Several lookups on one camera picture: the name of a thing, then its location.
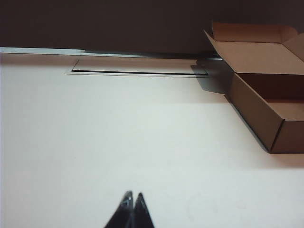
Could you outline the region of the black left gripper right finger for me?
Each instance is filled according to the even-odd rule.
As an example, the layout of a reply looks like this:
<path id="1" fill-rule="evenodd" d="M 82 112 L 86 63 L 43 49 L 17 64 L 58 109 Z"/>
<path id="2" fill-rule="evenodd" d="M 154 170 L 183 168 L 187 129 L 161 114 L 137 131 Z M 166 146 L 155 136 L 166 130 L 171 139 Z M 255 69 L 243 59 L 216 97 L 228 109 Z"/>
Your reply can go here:
<path id="1" fill-rule="evenodd" d="M 133 228 L 154 228 L 152 218 L 140 192 L 133 208 Z"/>

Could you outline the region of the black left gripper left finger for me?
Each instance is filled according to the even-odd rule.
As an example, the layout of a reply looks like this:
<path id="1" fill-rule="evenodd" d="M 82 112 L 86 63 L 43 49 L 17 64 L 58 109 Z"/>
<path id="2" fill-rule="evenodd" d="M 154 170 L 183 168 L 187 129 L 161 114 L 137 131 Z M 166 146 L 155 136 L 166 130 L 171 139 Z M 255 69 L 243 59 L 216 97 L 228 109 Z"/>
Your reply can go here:
<path id="1" fill-rule="evenodd" d="M 105 228 L 132 228 L 133 227 L 133 193 L 127 191 L 120 200 L 118 207 L 111 216 Z"/>

